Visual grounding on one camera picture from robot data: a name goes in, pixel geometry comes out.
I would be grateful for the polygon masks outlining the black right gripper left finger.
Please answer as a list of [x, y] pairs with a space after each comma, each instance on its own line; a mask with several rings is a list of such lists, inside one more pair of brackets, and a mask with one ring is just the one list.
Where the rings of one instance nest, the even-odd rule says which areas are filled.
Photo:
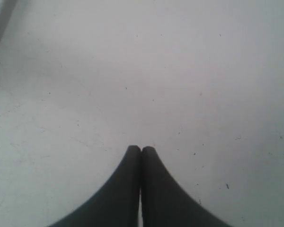
[[136, 227], [140, 199], [141, 149], [130, 145], [106, 183], [53, 227]]

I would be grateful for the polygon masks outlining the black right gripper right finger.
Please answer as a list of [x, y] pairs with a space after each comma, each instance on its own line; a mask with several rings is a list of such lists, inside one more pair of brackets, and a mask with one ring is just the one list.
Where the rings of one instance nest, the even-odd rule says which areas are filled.
[[153, 147], [142, 149], [141, 192], [145, 227], [228, 226], [180, 187]]

